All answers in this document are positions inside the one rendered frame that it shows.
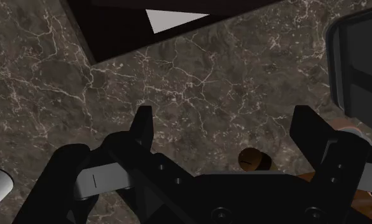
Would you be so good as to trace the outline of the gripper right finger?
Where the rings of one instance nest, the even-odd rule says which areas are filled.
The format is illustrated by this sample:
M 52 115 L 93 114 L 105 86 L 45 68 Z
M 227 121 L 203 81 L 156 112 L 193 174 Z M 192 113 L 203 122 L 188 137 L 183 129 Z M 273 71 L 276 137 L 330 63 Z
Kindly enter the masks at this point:
M 289 135 L 315 171 L 303 224 L 372 224 L 351 206 L 365 167 L 372 167 L 372 145 L 334 130 L 308 105 L 295 106 Z

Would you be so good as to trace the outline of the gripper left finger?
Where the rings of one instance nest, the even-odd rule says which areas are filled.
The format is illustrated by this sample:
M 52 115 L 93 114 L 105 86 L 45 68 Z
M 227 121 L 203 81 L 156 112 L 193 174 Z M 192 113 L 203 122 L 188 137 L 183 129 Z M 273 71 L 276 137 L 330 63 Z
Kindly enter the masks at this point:
M 186 212 L 181 185 L 192 176 L 161 153 L 153 141 L 151 106 L 141 106 L 128 131 L 108 135 L 91 150 L 67 144 L 53 153 L 12 224 L 86 224 L 98 193 L 84 196 L 77 178 L 90 172 L 94 187 L 119 181 L 117 194 L 141 224 L 196 224 Z

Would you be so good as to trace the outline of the orange brown round dish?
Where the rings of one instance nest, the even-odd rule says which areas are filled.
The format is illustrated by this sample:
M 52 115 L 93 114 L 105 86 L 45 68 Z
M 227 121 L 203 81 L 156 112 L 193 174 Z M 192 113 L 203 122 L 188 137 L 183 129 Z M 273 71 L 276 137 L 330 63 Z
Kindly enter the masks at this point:
M 355 127 L 348 127 L 348 126 L 340 127 L 339 125 L 335 125 L 335 126 L 332 126 L 332 128 L 334 130 L 353 133 L 367 140 L 361 134 L 361 132 Z M 315 171 L 312 174 L 302 174 L 300 175 L 300 178 L 305 179 L 306 181 L 308 181 L 308 184 L 309 184 L 314 174 L 315 174 Z M 372 219 L 372 191 L 371 189 L 372 189 L 372 167 L 366 166 L 364 170 L 364 176 L 362 177 L 359 183 L 359 186 L 354 195 L 354 199 L 352 201 L 351 206 L 352 208 L 356 209 L 357 211 L 361 212 L 362 214 Z

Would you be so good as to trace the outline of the brown cylinder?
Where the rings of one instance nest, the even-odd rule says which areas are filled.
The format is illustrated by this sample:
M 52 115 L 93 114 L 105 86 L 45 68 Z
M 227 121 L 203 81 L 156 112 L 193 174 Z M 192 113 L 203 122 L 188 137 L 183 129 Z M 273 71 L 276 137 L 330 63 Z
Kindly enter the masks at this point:
M 277 171 L 272 158 L 256 148 L 245 148 L 238 155 L 238 164 L 244 171 Z

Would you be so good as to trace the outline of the dark grey rounded box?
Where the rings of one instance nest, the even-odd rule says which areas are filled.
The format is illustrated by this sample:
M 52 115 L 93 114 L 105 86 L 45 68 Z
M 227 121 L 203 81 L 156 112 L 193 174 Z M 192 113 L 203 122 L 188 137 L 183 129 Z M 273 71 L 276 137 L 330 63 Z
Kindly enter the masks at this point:
M 372 8 L 329 26 L 326 55 L 332 101 L 372 129 Z

